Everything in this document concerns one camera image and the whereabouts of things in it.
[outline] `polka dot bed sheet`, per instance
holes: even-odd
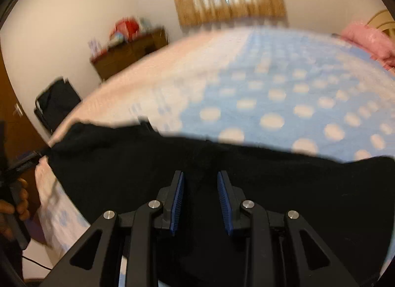
[[[143,66],[149,63],[146,59]],[[138,87],[121,96],[117,87],[105,86],[119,99],[90,121],[114,126],[146,116],[161,133],[339,161],[395,153],[393,76],[365,51],[330,36],[260,27],[225,31],[151,82],[136,82],[132,71],[108,84],[125,87],[133,80]],[[50,168],[41,165],[37,173],[43,179]],[[89,224],[58,181],[51,189],[38,187],[48,202],[41,210],[46,237],[56,235],[53,244],[64,253]],[[383,268],[394,254],[391,243]]]

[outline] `door handle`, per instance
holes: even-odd
[[[19,117],[22,117],[23,116],[23,111],[20,108],[18,103],[15,103],[14,108],[15,108],[15,111],[12,113],[12,115],[17,114],[17,115],[19,115]]]

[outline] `hand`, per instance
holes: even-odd
[[[29,210],[27,210],[27,207],[29,206],[27,201],[29,194],[25,189],[27,188],[27,182],[24,179],[18,180],[22,183],[22,189],[19,192],[21,202],[17,205],[17,212],[19,214],[19,219],[25,221],[30,217]],[[14,240],[14,237],[11,228],[8,226],[7,221],[5,220],[4,213],[12,215],[14,212],[15,208],[12,204],[4,200],[0,200],[0,234],[6,237],[9,241]]]

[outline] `red object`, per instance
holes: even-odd
[[[113,35],[115,32],[119,32],[125,37],[126,40],[131,40],[133,35],[135,35],[139,29],[139,24],[133,17],[129,19],[121,19],[115,23],[115,31],[113,31],[111,35]]]

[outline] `wooden door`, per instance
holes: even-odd
[[[5,70],[0,46],[0,120],[6,122],[5,127],[5,153],[8,161],[20,159],[26,153],[40,150],[45,147],[45,142],[32,126],[24,113],[12,89]],[[40,199],[36,187],[34,169],[22,176],[29,184],[29,211],[33,216],[40,206]]]

